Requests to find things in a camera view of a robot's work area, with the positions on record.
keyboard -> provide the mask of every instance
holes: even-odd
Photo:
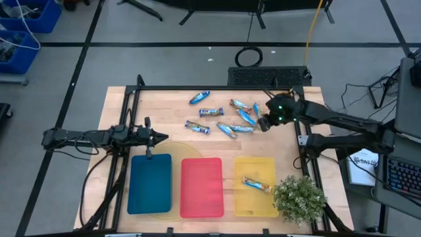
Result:
[[[421,199],[421,167],[387,158],[387,185],[398,192]]]

red tray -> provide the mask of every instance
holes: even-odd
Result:
[[[223,192],[220,158],[182,161],[181,217],[222,217],[224,215]]]

potted plant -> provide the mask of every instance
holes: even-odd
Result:
[[[308,176],[288,176],[274,187],[274,207],[282,211],[285,220],[299,226],[321,219],[326,197]]]

paper document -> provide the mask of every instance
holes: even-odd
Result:
[[[351,155],[351,159],[361,168],[370,171],[374,176],[376,172],[374,172],[374,167],[377,165],[379,161],[379,156],[377,153],[372,153],[367,149],[362,149],[357,153]],[[357,166],[347,158],[348,164],[348,175],[349,175],[349,183],[350,184],[358,184],[358,185],[365,185],[365,186],[374,186],[376,180],[371,177],[367,172],[361,170]]]

blue bin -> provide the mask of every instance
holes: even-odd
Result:
[[[38,46],[33,37],[27,32],[0,30],[0,37],[4,40],[7,38],[13,38],[15,34],[21,34],[23,36],[22,42],[20,43],[21,45],[34,48]],[[17,47],[8,62],[0,62],[0,72],[25,74],[31,66],[32,61],[34,61],[37,53],[38,50],[35,49]]]
[[[4,4],[15,7],[16,0],[4,0]],[[33,33],[51,33],[61,14],[61,8],[54,0],[19,0],[21,6],[26,4],[43,5],[41,16],[37,19],[25,18],[25,22]],[[2,24],[8,30],[24,30],[26,27],[21,18],[0,18]]]

